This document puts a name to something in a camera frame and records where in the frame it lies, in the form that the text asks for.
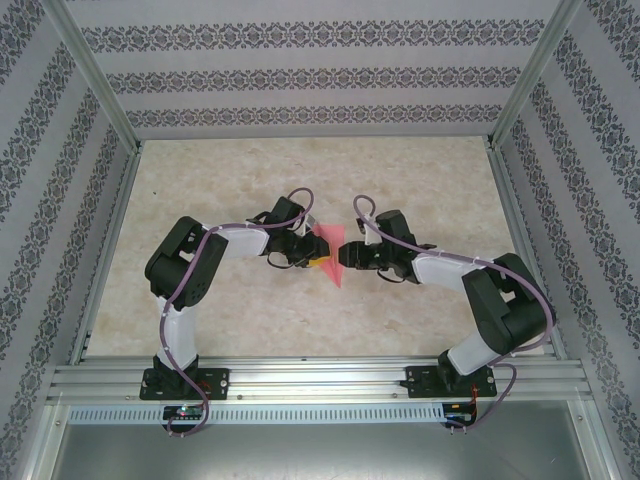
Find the yellow object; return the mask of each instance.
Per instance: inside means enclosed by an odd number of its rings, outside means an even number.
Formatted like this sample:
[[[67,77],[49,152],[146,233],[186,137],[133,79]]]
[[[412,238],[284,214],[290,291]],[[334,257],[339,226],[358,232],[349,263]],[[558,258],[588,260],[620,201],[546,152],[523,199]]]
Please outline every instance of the yellow object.
[[[326,262],[327,260],[329,260],[331,257],[320,257],[316,260],[309,260],[309,266],[310,267],[317,267],[319,265],[322,265],[324,262]]]

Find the aluminum frame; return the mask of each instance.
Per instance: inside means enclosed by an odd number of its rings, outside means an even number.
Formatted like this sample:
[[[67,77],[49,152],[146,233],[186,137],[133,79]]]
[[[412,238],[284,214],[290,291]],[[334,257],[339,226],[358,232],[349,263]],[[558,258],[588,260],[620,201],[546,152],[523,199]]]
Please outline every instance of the aluminum frame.
[[[485,137],[487,155],[496,181],[515,250],[542,285],[540,272],[526,235],[515,195],[498,146],[507,135],[529,95],[541,70],[550,58],[562,32],[573,17],[579,2],[561,0],[545,29],[543,37],[529,59],[513,94],[500,115],[496,128]],[[109,234],[105,253],[98,266],[97,281],[91,291],[87,316],[83,319],[79,341],[74,348],[72,365],[55,370],[46,405],[39,420],[34,443],[26,459],[25,479],[49,479],[53,474],[69,412],[74,406],[165,405],[175,402],[143,402],[138,398],[142,371],[151,366],[145,357],[91,357],[83,359],[90,338],[102,289],[118,240],[124,214],[133,188],[142,144],[138,142],[124,112],[110,90],[104,74],[88,50],[86,42],[73,22],[64,3],[45,2],[47,13],[65,43],[74,52],[80,67],[99,94],[118,133],[132,148],[136,147],[125,188],[118,200],[116,218]],[[543,355],[519,355],[510,363],[518,368],[518,379],[506,401],[566,401],[583,457],[591,478],[621,478],[606,437],[600,415],[593,400],[582,364],[568,360],[556,331]],[[435,357],[351,357],[351,358],[201,358],[205,367],[231,370],[228,400],[225,405],[407,405],[425,400],[409,399],[404,368],[409,365],[436,365]],[[510,370],[497,368],[495,381],[502,391],[510,378]],[[460,399],[428,399],[429,402],[455,402]],[[491,399],[479,399],[486,403]]]

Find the work surface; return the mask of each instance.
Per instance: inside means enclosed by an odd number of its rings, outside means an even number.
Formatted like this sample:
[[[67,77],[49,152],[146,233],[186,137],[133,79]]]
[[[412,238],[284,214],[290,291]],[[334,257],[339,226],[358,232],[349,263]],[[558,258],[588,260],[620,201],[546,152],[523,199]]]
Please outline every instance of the work surface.
[[[484,258],[513,251],[479,137],[149,141],[88,354],[157,350],[144,267],[179,217],[242,221],[299,186],[347,241],[362,239],[352,199],[366,193],[379,213],[400,209],[418,243]],[[264,257],[223,261],[198,315],[198,350],[215,356],[439,354],[475,328],[464,294],[349,269],[338,289],[319,268],[278,270]]]

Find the wire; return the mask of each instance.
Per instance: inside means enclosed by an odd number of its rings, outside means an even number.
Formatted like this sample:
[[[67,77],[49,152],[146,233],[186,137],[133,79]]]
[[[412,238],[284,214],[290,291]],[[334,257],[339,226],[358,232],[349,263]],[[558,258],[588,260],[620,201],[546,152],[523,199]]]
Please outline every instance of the wire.
[[[386,282],[389,283],[404,283],[404,281],[406,280],[406,278],[403,278],[402,280],[393,280],[392,278],[387,277],[386,275],[383,275],[381,272],[381,268],[379,268],[378,270],[376,270],[376,273],[378,274],[378,276],[383,279]]]
[[[269,264],[269,266],[271,266],[273,268],[278,268],[280,270],[289,270],[290,268],[295,266],[293,263],[290,263],[288,265],[276,265],[275,263],[273,263],[271,261],[271,253],[269,255],[267,255],[267,263]]]
[[[498,397],[498,399],[493,402],[491,404],[491,406],[487,409],[487,411],[484,413],[484,415],[482,415],[482,417],[480,417],[478,420],[475,421],[475,423],[473,423],[472,425],[469,425],[468,427],[462,425],[459,422],[456,422],[455,420],[450,420],[447,419],[447,423],[450,423],[453,425],[453,428],[457,431],[466,431],[466,430],[474,430],[476,428],[478,428],[480,425],[482,425],[484,422],[487,421],[487,419],[493,415],[496,412],[497,407],[504,401],[504,399],[507,397],[507,395],[509,395],[509,392],[511,392],[511,389],[513,388],[513,385],[516,383],[516,378],[518,377],[518,370],[516,369],[516,367],[514,365],[512,365],[511,363],[498,363],[495,365],[492,365],[494,368],[499,368],[499,367],[507,367],[510,368],[511,371],[513,372],[513,375],[511,375],[511,380],[509,380],[509,384],[507,385],[507,387],[502,391],[502,393],[500,394],[500,396]]]
[[[388,234],[384,233],[383,231],[381,231],[375,223],[373,223],[372,221],[370,221],[368,218],[365,217],[365,215],[362,213],[362,211],[358,208],[358,200],[360,200],[360,199],[366,200],[366,201],[369,202],[369,204],[371,205],[371,211],[372,212],[375,212],[375,210],[376,210],[376,202],[374,202],[373,199],[371,197],[367,196],[367,195],[356,195],[354,197],[354,199],[353,199],[353,209],[356,211],[356,215],[358,215],[358,218],[360,219],[360,221],[365,223],[369,228],[371,228],[371,230],[376,232],[382,238],[386,238],[390,242],[393,242],[396,245],[400,245],[401,247],[408,248],[409,250],[413,250],[414,252],[423,253],[425,255],[430,255],[432,257],[450,258],[452,260],[457,260],[457,261],[461,261],[461,262],[465,262],[465,263],[471,263],[471,264],[479,265],[479,266],[482,266],[482,267],[491,268],[493,270],[496,270],[496,271],[500,272],[501,274],[503,274],[503,275],[505,275],[507,277],[512,278],[516,282],[518,282],[525,289],[527,289],[535,297],[536,300],[538,300],[538,302],[540,303],[540,306],[542,307],[542,310],[544,311],[545,318],[547,320],[547,324],[546,324],[546,328],[545,328],[544,334],[536,342],[534,342],[534,343],[532,343],[530,345],[525,345],[525,346],[518,347],[512,353],[526,352],[528,350],[533,350],[534,348],[537,348],[540,345],[544,345],[548,341],[549,336],[551,335],[551,331],[553,330],[553,313],[551,313],[551,307],[549,306],[549,303],[547,302],[547,299],[544,297],[544,295],[542,295],[542,293],[531,282],[529,282],[527,279],[523,278],[522,276],[518,275],[517,273],[512,272],[508,268],[501,267],[500,265],[496,265],[493,262],[488,262],[486,260],[481,260],[481,259],[478,259],[478,258],[466,257],[464,255],[458,255],[458,254],[455,254],[455,253],[447,253],[447,252],[442,252],[442,251],[425,250],[424,248],[420,248],[420,247],[418,247],[416,245],[411,245],[410,243],[407,243],[407,242],[404,242],[404,241],[402,241],[402,240],[400,240],[398,238],[392,237],[391,235],[388,235]],[[507,388],[504,389],[504,391],[502,392],[500,397],[498,397],[498,399],[489,407],[489,409],[485,412],[485,414],[478,421],[476,421],[473,425],[470,425],[469,427],[464,427],[462,424],[460,424],[458,422],[454,422],[452,420],[448,420],[449,423],[452,423],[454,425],[457,424],[457,427],[458,427],[457,430],[472,430],[472,429],[476,428],[478,425],[481,425],[482,423],[484,423],[484,421],[487,418],[489,418],[491,415],[494,414],[496,408],[503,402],[505,397],[509,394],[509,392],[513,388],[513,384],[515,383],[516,378],[518,376],[518,371],[516,370],[516,367],[514,367],[510,363],[499,363],[501,360],[503,360],[508,355],[509,354],[502,355],[502,356],[496,358],[495,360],[489,362],[489,364],[488,364],[490,367],[507,367],[507,368],[511,368],[511,370],[513,370],[513,375],[511,377],[511,381],[507,385]]]
[[[207,394],[196,384],[196,382],[194,382],[189,377],[189,375],[187,375],[184,372],[184,370],[182,370],[182,368],[180,368],[180,365],[178,365],[178,362],[176,362],[175,358],[171,354],[171,350],[169,348],[169,345],[167,344],[167,339],[164,333],[164,326],[167,320],[167,316],[169,315],[169,310],[171,309],[171,305],[173,305],[173,302],[176,300],[176,298],[178,298],[180,293],[182,293],[182,290],[184,290],[184,287],[189,281],[189,278],[191,278],[191,274],[193,273],[193,270],[196,268],[198,260],[200,260],[200,256],[202,255],[202,251],[204,250],[204,247],[207,244],[207,241],[209,240],[209,237],[211,235],[216,233],[218,230],[223,230],[225,228],[269,229],[269,228],[282,228],[282,227],[287,227],[289,225],[293,225],[298,220],[303,219],[305,216],[307,216],[307,214],[311,211],[311,208],[313,207],[313,202],[315,199],[313,192],[307,187],[296,188],[289,194],[287,198],[291,198],[293,195],[295,195],[298,192],[307,192],[309,194],[309,205],[300,215],[298,215],[297,217],[291,220],[288,220],[282,223],[274,223],[272,225],[255,225],[251,223],[226,223],[223,225],[211,227],[209,230],[207,230],[203,235],[202,240],[200,240],[200,244],[198,245],[196,253],[193,255],[193,258],[189,263],[189,267],[187,268],[187,271],[185,272],[184,277],[182,277],[182,280],[180,280],[178,287],[164,304],[164,308],[162,309],[162,315],[160,316],[160,343],[162,344],[162,348],[167,356],[167,359],[169,360],[169,363],[171,363],[171,366],[173,367],[173,369],[176,372],[178,372],[178,375],[180,375],[184,379],[184,381],[187,382],[191,386],[191,388],[193,388],[198,393],[198,395],[200,395],[200,398],[204,403],[204,409],[205,409],[205,412],[202,415],[202,420],[200,420],[200,423],[198,423],[195,427],[193,427],[188,432],[178,433],[171,430],[171,424],[172,424],[173,418],[170,418],[169,421],[167,422],[167,432],[169,432],[170,437],[177,436],[177,437],[184,438],[184,437],[193,435],[195,433],[198,433],[200,430],[202,430],[202,428],[205,426],[205,424],[209,420],[209,412],[210,412],[209,399],[207,398]]]

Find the decorative border pattern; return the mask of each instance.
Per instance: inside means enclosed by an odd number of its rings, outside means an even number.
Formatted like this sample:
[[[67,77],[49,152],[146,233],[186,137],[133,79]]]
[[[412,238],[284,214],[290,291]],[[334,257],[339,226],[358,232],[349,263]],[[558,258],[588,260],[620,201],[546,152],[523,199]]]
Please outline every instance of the decorative border pattern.
[[[543,20],[323,21],[83,28],[94,53],[235,48],[533,45]]]
[[[511,182],[511,187],[513,188],[513,194],[516,197],[516,201],[518,202],[518,209],[520,210],[520,217],[522,218],[522,222],[524,223],[524,228],[527,231],[527,236],[529,237],[529,245],[531,245],[531,250],[533,251],[533,256],[536,259],[536,265],[538,265],[538,271],[540,272],[540,278],[542,279],[542,286],[544,286],[544,293],[547,296],[547,300],[551,304],[554,312],[557,312],[558,309],[555,306],[555,302],[553,300],[553,296],[551,295],[551,288],[549,288],[549,282],[547,281],[547,276],[544,273],[544,268],[542,267],[542,262],[540,261],[540,255],[538,254],[538,247],[536,247],[535,242],[533,241],[533,233],[531,232],[531,228],[529,227],[529,221],[527,220],[527,216],[524,213],[524,209],[522,207],[522,200],[520,199],[520,195],[518,194],[518,190],[516,190],[516,184],[513,181],[513,176],[511,175],[511,170],[509,170],[509,165],[507,163],[507,155],[505,154],[504,147],[499,147],[500,153],[502,154],[502,159],[504,166],[506,167],[507,173],[509,174],[509,181]],[[565,336],[563,334],[563,325],[562,318],[558,318],[555,328],[560,332],[560,340],[562,341],[562,345],[564,346],[564,350],[567,353],[567,356],[571,358],[570,348],[567,344]]]
[[[38,88],[29,100],[24,116],[14,130],[7,149],[0,158],[0,223],[4,214],[11,208],[11,199],[22,184],[22,176],[33,161],[36,148],[42,141],[46,127],[58,106],[76,64],[69,50],[60,43],[53,58],[47,65],[47,71],[38,82]]]
[[[15,262],[16,268],[7,280],[8,286],[4,288],[4,298],[0,300],[0,361],[5,359],[5,351],[11,345],[12,332],[16,330],[22,315],[23,303],[31,290],[45,247],[49,243],[49,237],[99,109],[100,104],[97,98],[91,89],[88,89],[69,129],[42,199],[38,203],[35,219],[29,225],[26,243],[20,247],[19,259]]]
[[[627,62],[633,80],[640,82],[640,15],[627,0],[586,0],[586,4],[620,60]]]
[[[44,17],[44,9],[37,0],[15,0],[0,21],[0,85],[11,74],[22,50]]]
[[[511,135],[547,231],[547,238],[555,252],[556,262],[573,306],[576,321],[583,331],[586,347],[591,355],[591,363],[595,366],[598,380],[602,382],[602,392],[606,395],[607,406],[616,425],[618,438],[624,444],[624,453],[629,457],[632,472],[640,477],[640,445],[638,444],[640,426],[636,423],[636,416],[631,413],[632,402],[629,395],[624,392],[624,382],[620,380],[620,369],[613,361],[612,349],[607,337],[602,333],[602,325],[598,321],[589,291],[580,273],[580,267],[575,260],[571,242],[567,239],[549,185],[531,144],[531,138],[520,118],[515,122]],[[505,162],[505,164],[513,184],[508,163]]]
[[[43,312],[38,334],[34,339],[34,344],[29,353],[29,360],[25,365],[26,371],[20,378],[19,390],[15,394],[16,401],[9,409],[9,422],[3,428],[4,435],[0,440],[3,449],[0,457],[0,478],[11,478],[11,470],[17,463],[29,420],[34,413],[37,394],[42,386],[42,377],[45,374],[46,365],[55,346],[60,321],[67,307],[67,296],[71,291],[73,280],[79,268],[91,230],[91,224],[100,202],[102,190],[109,176],[118,143],[118,136],[115,130],[110,127],[96,160],[93,175],[88,183],[67,249],[62,255],[62,263],[56,274],[55,286],[47,300],[47,307]],[[126,163],[120,175],[120,183],[115,196],[116,200],[120,193],[125,171]],[[106,240],[115,205],[116,202],[114,200],[102,237],[102,244]]]
[[[128,111],[134,128],[345,123],[495,122],[501,105],[356,105]]]
[[[567,33],[560,41],[555,57],[589,122],[591,132],[598,140],[600,150],[618,179],[618,185],[622,185],[624,197],[630,200],[629,207],[634,211],[636,221],[640,223],[638,149],[629,144],[624,125],[618,120],[611,103],[607,102],[602,86],[570,34]]]
[[[126,93],[242,92],[347,88],[511,88],[518,67],[319,68],[109,74]]]
[[[564,174],[567,189],[571,192],[584,229],[589,235],[593,252],[603,269],[609,290],[614,294],[614,302],[620,310],[620,318],[626,322],[626,330],[634,340],[633,348],[640,349],[640,291],[629,273],[629,266],[616,245],[616,237],[609,231],[604,211],[595,190],[590,186],[587,172],[582,167],[578,153],[569,138],[562,118],[553,104],[553,99],[545,84],[540,81],[530,95],[531,103],[538,114],[549,145],[553,150],[560,170]]]

